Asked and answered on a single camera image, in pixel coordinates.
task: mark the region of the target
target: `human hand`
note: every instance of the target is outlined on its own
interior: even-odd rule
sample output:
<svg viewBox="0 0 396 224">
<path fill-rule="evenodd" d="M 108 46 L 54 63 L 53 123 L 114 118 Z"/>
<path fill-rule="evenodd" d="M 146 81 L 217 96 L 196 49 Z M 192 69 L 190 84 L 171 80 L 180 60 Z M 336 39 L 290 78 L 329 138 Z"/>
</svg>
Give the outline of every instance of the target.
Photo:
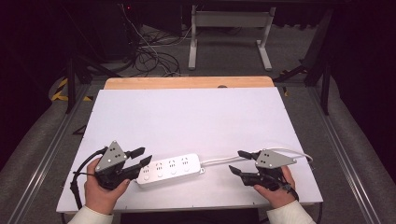
<svg viewBox="0 0 396 224">
<path fill-rule="evenodd" d="M 98 163 L 99 159 L 96 159 L 87 166 L 87 174 L 89 175 L 87 175 L 87 182 L 84 185 L 85 206 L 95 212 L 109 215 L 113 212 L 117 199 L 128 188 L 131 180 L 125 179 L 113 190 L 100 187 L 96 177 L 93 175 Z"/>
<path fill-rule="evenodd" d="M 295 189 L 295 182 L 291 176 L 289 167 L 282 166 L 281 169 L 283 176 L 285 176 L 285 180 Z M 255 185 L 253 188 L 257 190 L 262 197 L 266 198 L 273 208 L 282 207 L 296 200 L 291 193 L 288 193 L 288 191 L 283 188 L 277 189 L 276 191 L 271 191 L 260 185 Z"/>
</svg>

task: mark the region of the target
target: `white table surface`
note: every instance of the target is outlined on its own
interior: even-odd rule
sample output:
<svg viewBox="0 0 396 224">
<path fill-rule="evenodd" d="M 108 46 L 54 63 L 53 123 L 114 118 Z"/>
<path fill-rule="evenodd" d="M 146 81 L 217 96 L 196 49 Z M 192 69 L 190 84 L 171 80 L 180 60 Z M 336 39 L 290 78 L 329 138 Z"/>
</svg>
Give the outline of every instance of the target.
<svg viewBox="0 0 396 224">
<path fill-rule="evenodd" d="M 303 152 L 275 87 L 100 91 L 57 212 L 78 210 L 70 190 L 73 171 L 94 151 L 114 140 L 124 151 L 146 148 L 143 156 L 128 160 L 124 167 L 148 155 L 157 161 L 196 153 L 200 161 L 207 161 L 237 156 L 238 150 L 265 147 Z M 242 172 L 257 172 L 254 161 L 245 160 L 207 165 L 202 175 L 148 189 L 141 189 L 132 181 L 115 210 L 147 212 L 268 205 L 252 187 L 244 186 L 228 165 Z M 290 169 L 300 203 L 322 202 L 306 159 L 298 158 Z M 85 181 L 84 175 L 78 179 L 83 204 Z"/>
</svg>

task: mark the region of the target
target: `white cable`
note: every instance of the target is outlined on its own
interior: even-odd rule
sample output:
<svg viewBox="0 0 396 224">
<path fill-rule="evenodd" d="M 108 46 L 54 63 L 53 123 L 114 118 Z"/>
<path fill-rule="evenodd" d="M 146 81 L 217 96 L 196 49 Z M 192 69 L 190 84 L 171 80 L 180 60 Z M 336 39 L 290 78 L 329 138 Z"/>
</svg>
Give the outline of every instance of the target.
<svg viewBox="0 0 396 224">
<path fill-rule="evenodd" d="M 295 153 L 298 154 L 300 156 L 304 156 L 307 157 L 309 159 L 308 163 L 311 163 L 314 159 L 312 159 L 311 156 L 309 156 L 308 154 L 305 154 L 303 152 L 298 152 L 292 149 L 288 149 L 288 148 L 283 148 L 283 147 L 268 147 L 268 148 L 264 148 L 262 150 L 273 150 L 273 151 L 286 151 L 286 152 L 291 152 L 291 153 Z M 250 153 L 257 153 L 260 152 L 262 150 L 257 150 L 257 151 L 252 151 Z M 222 162 L 222 161 L 233 161 L 233 160 L 242 160 L 243 158 L 239 157 L 239 156 L 234 156 L 234 157 L 228 157 L 228 158 L 221 158 L 221 159 L 214 159 L 214 160 L 209 160 L 209 161 L 202 161 L 201 165 L 204 164 L 208 164 L 208 163 L 214 163 L 214 162 Z"/>
<path fill-rule="evenodd" d="M 154 51 L 154 53 L 155 53 L 155 64 L 157 64 L 158 63 L 158 53 L 157 53 L 157 51 L 155 51 L 155 49 L 146 41 L 146 39 L 137 31 L 137 29 L 136 29 L 136 27 L 134 26 L 134 24 L 128 19 L 128 17 L 127 17 L 127 15 L 126 15 L 126 13 L 125 13 L 125 9 L 124 9 L 124 7 L 123 7 L 123 4 L 119 4 L 119 7 L 121 7 L 121 9 L 122 9 L 122 13 L 124 14 L 124 16 L 125 16 L 125 20 L 127 20 L 133 27 L 134 27 L 134 30 L 136 31 L 136 33 L 146 42 L 146 44 L 148 45 L 148 47 L 149 48 L 151 48 L 151 50 L 152 51 Z"/>
<path fill-rule="evenodd" d="M 178 41 L 177 43 L 175 43 L 175 44 L 151 45 L 150 47 L 151 47 L 151 48 L 158 48 L 158 47 L 169 47 L 169 46 L 178 45 L 178 44 L 180 44 L 181 42 L 183 42 L 183 41 L 186 39 L 186 37 L 187 37 L 187 35 L 189 34 L 190 30 L 191 30 L 191 27 L 190 27 L 190 29 L 187 31 L 187 33 L 184 35 L 184 37 L 183 37 L 180 41 Z"/>
<path fill-rule="evenodd" d="M 177 76 L 183 77 L 183 74 L 180 74 L 180 73 L 177 73 L 177 72 L 169 72 L 169 71 L 165 68 L 165 66 L 163 66 L 163 65 L 159 65 L 159 66 L 163 68 L 163 71 L 165 72 L 165 75 L 164 75 L 164 76 L 177 75 Z"/>
<path fill-rule="evenodd" d="M 311 156 L 309 156 L 308 154 L 305 154 L 305 153 L 303 153 L 303 152 L 299 152 L 299 151 L 296 151 L 296 150 L 292 150 L 292 149 L 289 149 L 289 148 L 284 148 L 284 147 L 269 147 L 269 148 L 264 148 L 264 149 L 266 149 L 266 150 L 273 150 L 273 151 L 291 152 L 291 153 L 295 153 L 295 154 L 298 154 L 298 155 L 303 156 L 303 157 L 307 157 L 307 158 L 309 159 L 308 163 L 311 163 L 311 162 L 314 161 L 314 159 L 313 159 Z"/>
</svg>

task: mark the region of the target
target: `metal frame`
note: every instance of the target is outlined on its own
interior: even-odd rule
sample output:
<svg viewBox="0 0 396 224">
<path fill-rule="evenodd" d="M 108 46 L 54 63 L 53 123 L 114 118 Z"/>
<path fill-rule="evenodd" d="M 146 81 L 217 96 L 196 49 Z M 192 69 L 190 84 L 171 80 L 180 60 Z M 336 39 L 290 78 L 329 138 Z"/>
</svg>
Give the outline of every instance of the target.
<svg viewBox="0 0 396 224">
<path fill-rule="evenodd" d="M 314 87 L 308 87 L 308 93 L 312 102 L 318 109 L 323 125 L 327 131 L 327 134 L 329 135 L 329 140 L 332 143 L 332 149 L 338 161 L 340 162 L 340 166 L 343 169 L 346 180 L 356 198 L 364 219 L 366 219 L 367 223 L 381 223 L 378 214 L 376 213 L 375 208 L 361 182 L 361 179 L 352 165 L 352 162 L 347 155 L 347 151 L 341 143 L 341 140 L 332 125 L 332 121 L 330 120 L 329 116 L 327 116 L 321 109 L 322 104 L 319 100 L 318 93 Z"/>
<path fill-rule="evenodd" d="M 192 6 L 191 11 L 191 44 L 189 69 L 194 70 L 198 41 L 196 28 L 198 27 L 265 27 L 261 40 L 257 40 L 257 47 L 262 56 L 262 63 L 266 71 L 272 71 L 272 65 L 265 49 L 272 21 L 275 16 L 275 7 L 269 12 L 223 12 L 223 11 L 196 11 Z"/>
<path fill-rule="evenodd" d="M 49 147 L 47 148 L 47 151 L 43 159 L 41 160 L 37 169 L 33 173 L 29 185 L 26 187 L 24 193 L 22 194 L 21 199 L 18 202 L 17 206 L 15 207 L 14 211 L 12 212 L 11 217 L 9 218 L 7 224 L 22 223 L 24 216 L 26 215 L 30 205 L 32 204 L 35 196 L 37 195 L 38 190 L 40 189 L 41 184 L 43 183 L 50 169 L 50 166 L 61 147 L 62 141 L 64 140 L 66 129 L 69 127 L 89 87 L 90 87 L 89 85 L 82 85 L 78 89 L 75 106 L 71 108 L 69 113 L 64 115 L 64 119 L 62 120 L 62 123 L 60 124 L 58 130 L 56 131 L 55 136 L 52 138 L 52 141 L 49 144 Z"/>
</svg>

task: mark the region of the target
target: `power strip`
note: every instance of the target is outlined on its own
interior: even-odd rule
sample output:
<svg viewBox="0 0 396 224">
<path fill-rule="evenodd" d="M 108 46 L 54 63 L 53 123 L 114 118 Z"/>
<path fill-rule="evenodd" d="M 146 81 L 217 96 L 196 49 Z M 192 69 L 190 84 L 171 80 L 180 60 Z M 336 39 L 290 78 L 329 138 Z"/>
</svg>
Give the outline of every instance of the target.
<svg viewBox="0 0 396 224">
<path fill-rule="evenodd" d="M 205 170 L 197 154 L 187 154 L 161 161 L 152 161 L 140 170 L 136 179 L 141 188 L 173 182 L 202 174 Z"/>
</svg>

